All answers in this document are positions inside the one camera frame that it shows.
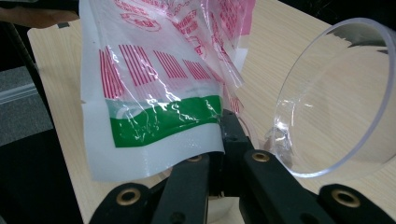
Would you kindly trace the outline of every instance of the clear plastic bag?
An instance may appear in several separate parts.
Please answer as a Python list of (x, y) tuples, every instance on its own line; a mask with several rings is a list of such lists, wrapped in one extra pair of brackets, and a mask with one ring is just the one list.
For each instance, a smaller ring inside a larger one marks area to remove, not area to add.
[(81, 88), (95, 179), (141, 178), (196, 154), (222, 151), (219, 119), (224, 107), (239, 110), (234, 92), (243, 82), (233, 58), (253, 5), (81, 3), (83, 62), (93, 60), (83, 63)]

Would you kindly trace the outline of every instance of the light wood surface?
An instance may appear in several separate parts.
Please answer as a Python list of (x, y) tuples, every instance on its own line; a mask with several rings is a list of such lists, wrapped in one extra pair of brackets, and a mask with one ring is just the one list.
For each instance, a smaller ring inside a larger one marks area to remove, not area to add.
[[(329, 24), (275, 0), (257, 0), (249, 39), (249, 52), (238, 90), (246, 118), (253, 123), (259, 140), (273, 126), (276, 98), (289, 70), (308, 44)], [(91, 180), (83, 144), (80, 106), (81, 34), (79, 21), (28, 33), (54, 118), (64, 158), (78, 199), (83, 220), (88, 223), (105, 196), (120, 183)], [(396, 161), (364, 178), (339, 182), (357, 189), (396, 218)], [(152, 186), (155, 178), (140, 183)], [(322, 182), (299, 179), (318, 192)], [(237, 203), (217, 223), (243, 223)]]

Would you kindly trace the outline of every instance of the gray floor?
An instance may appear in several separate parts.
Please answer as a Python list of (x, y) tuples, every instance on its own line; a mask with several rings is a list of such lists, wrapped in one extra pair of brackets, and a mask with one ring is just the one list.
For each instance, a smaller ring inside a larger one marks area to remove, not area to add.
[[(0, 72), (0, 93), (32, 83), (25, 67)], [(52, 129), (38, 94), (0, 104), (0, 146)]]

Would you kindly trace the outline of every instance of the transparent plastic container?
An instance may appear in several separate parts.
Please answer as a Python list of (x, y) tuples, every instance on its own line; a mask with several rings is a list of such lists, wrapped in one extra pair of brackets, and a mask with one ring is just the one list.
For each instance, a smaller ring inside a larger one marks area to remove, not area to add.
[(396, 154), (394, 31), (335, 24), (299, 57), (278, 96), (270, 150), (299, 177), (356, 178)]

